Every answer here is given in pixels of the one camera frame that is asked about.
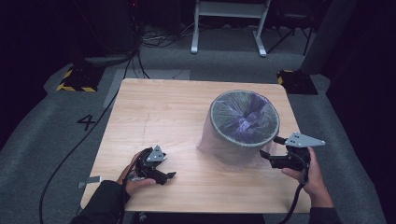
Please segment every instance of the sleeve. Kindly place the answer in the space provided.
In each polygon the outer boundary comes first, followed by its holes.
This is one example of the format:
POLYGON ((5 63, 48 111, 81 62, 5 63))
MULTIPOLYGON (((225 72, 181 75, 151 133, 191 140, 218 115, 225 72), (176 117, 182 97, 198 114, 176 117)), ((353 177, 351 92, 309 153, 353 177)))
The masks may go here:
POLYGON ((312 207, 309 224, 342 224, 335 208, 312 207))
POLYGON ((123 207, 122 196, 125 196, 124 202, 128 202, 131 198, 120 184, 109 180, 103 181, 84 210, 72 219, 71 224, 117 223, 123 207))

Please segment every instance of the chair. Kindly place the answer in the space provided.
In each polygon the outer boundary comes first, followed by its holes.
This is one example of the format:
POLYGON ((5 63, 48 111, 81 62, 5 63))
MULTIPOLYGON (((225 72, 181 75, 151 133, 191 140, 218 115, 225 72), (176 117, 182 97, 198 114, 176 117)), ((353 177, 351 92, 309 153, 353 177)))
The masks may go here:
POLYGON ((306 43, 303 55, 305 56, 308 49, 309 41, 314 29, 318 27, 323 8, 327 6, 328 0, 276 0, 270 7, 269 26, 275 27, 281 39, 277 41, 269 50, 270 53, 289 35, 294 35, 296 29, 301 29, 306 37, 306 43), (279 32, 280 27, 287 27, 290 30, 282 36, 279 32))

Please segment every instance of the trash bin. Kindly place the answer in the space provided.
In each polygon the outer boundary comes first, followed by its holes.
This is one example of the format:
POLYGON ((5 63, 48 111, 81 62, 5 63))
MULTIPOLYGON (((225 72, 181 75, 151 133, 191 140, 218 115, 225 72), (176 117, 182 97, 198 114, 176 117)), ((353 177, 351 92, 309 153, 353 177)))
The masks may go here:
POLYGON ((226 91, 211 104, 197 149, 223 168, 240 170, 259 150, 273 152, 278 132, 279 116, 267 98, 253 91, 226 91))

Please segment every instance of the wooden table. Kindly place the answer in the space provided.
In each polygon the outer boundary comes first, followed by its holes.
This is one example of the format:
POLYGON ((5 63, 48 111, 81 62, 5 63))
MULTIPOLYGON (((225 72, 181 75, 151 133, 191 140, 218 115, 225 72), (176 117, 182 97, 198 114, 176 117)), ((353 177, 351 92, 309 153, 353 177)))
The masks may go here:
MULTIPOLYGON (((280 117, 279 136, 299 132, 280 85, 128 78, 120 86, 91 176, 116 180, 134 154, 159 145, 167 160, 158 170, 177 174, 164 186, 140 189, 127 203, 127 211, 287 213, 296 180, 270 165, 223 170, 196 149, 210 104, 230 90, 267 97, 280 117)), ((278 145, 276 155, 286 155, 286 148, 278 145)), ((82 207, 98 186, 87 186, 82 207)), ((309 208, 309 197, 302 190, 295 212, 308 213, 309 208)))

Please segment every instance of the person's left hand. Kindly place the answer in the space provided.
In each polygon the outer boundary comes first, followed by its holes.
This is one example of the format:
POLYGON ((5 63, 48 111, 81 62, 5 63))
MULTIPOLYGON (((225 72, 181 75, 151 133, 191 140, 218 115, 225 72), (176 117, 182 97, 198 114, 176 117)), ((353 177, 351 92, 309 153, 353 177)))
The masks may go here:
MULTIPOLYGON (((119 179, 117 180, 117 183, 119 183, 120 185, 122 185, 122 180, 125 178, 125 176, 127 176, 127 173, 129 171, 129 169, 131 168, 131 165, 134 163, 134 161, 137 159, 137 156, 140 154, 140 152, 138 152, 137 154, 134 155, 134 158, 132 159, 131 163, 129 165, 127 165, 125 167, 125 169, 122 171, 119 179)), ((132 196, 133 193, 136 192, 137 189, 146 187, 146 186, 150 186, 150 185, 155 185, 156 182, 154 179, 142 179, 142 180, 138 180, 138 181, 131 181, 131 180, 127 180, 126 183, 126 192, 132 196)))

